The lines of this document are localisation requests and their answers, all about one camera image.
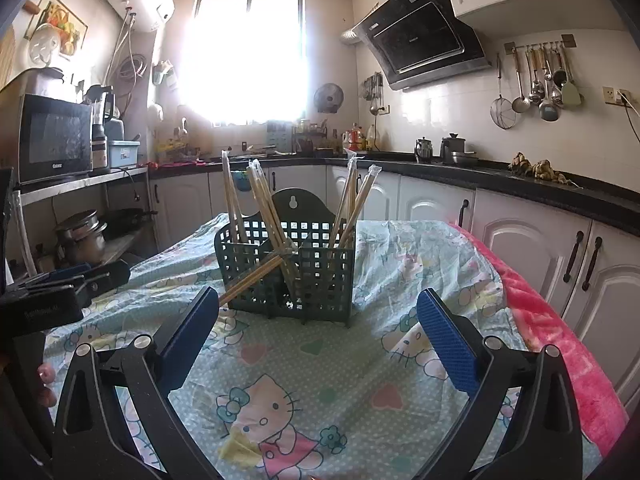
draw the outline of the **blender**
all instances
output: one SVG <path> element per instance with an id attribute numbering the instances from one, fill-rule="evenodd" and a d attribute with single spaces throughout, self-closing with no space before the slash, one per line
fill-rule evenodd
<path id="1" fill-rule="evenodd" d="M 115 95 L 112 86 L 93 85 L 89 87 L 84 102 L 91 106 L 91 154 L 94 170 L 108 168 L 107 137 L 104 134 L 104 123 L 113 119 L 115 108 Z M 109 103 L 109 114 L 104 115 L 104 105 Z"/>

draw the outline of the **shelf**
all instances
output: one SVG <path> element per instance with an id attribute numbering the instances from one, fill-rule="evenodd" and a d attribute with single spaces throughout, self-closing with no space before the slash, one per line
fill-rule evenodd
<path id="1" fill-rule="evenodd" d="M 114 238 L 113 240 L 105 242 L 104 258 L 102 262 L 104 264 L 110 264 L 126 253 L 149 223 L 150 222 L 144 224 L 137 231 L 130 232 L 120 238 Z"/>
<path id="2" fill-rule="evenodd" d="M 139 174 L 146 173 L 146 168 L 133 168 L 132 170 L 127 170 L 127 173 L 129 173 L 130 176 L 133 177 Z M 70 180 L 68 182 L 62 182 L 60 184 L 55 184 L 54 186 L 42 187 L 39 189 L 29 190 L 32 189 L 31 186 L 25 186 L 25 192 L 22 192 L 20 194 L 20 202 L 23 206 L 26 206 L 29 204 L 33 204 L 34 202 L 39 202 L 40 200 L 51 198 L 53 196 L 62 195 L 70 191 L 75 191 L 76 189 L 97 186 L 98 184 L 106 184 L 107 182 L 120 180 L 121 178 L 129 178 L 127 173 L 121 170 L 111 170 L 110 173 L 97 176 L 89 176 L 85 178 L 77 178 L 75 180 Z"/>

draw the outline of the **black countertop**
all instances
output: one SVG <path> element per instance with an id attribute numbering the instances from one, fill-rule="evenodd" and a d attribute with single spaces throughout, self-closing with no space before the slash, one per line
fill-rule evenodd
<path id="1" fill-rule="evenodd" d="M 311 158 L 295 155 L 274 156 L 259 159 L 264 168 L 282 166 L 346 166 L 346 158 Z M 412 178 L 421 178 L 467 189 L 486 189 L 534 202 L 554 206 L 578 215 L 592 218 L 640 237 L 640 193 L 614 186 L 600 180 L 565 173 L 579 187 L 564 186 L 535 180 L 531 177 L 514 176 L 503 162 L 480 161 L 475 168 L 446 166 L 437 157 L 431 164 L 416 163 L 409 153 L 372 153 L 360 163 L 365 168 L 369 163 L 382 167 L 383 171 Z M 234 171 L 245 170 L 247 161 L 231 162 Z M 222 171 L 220 162 L 200 166 L 178 166 L 150 171 L 151 180 L 194 173 Z"/>

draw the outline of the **wooden cutting board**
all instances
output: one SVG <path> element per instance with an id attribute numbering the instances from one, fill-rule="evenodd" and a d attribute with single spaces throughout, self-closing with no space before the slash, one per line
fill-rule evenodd
<path id="1" fill-rule="evenodd" d="M 0 88 L 4 88 L 4 85 L 6 85 L 11 75 L 11 69 L 14 66 L 14 55 L 14 26 L 9 25 L 9 29 L 4 34 L 2 40 L 0 40 Z"/>

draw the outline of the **window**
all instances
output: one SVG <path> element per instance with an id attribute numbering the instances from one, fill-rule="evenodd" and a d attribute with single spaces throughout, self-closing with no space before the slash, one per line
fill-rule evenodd
<path id="1" fill-rule="evenodd" d="M 187 49 L 182 100 L 213 123 L 302 114 L 302 0 L 198 0 Z"/>

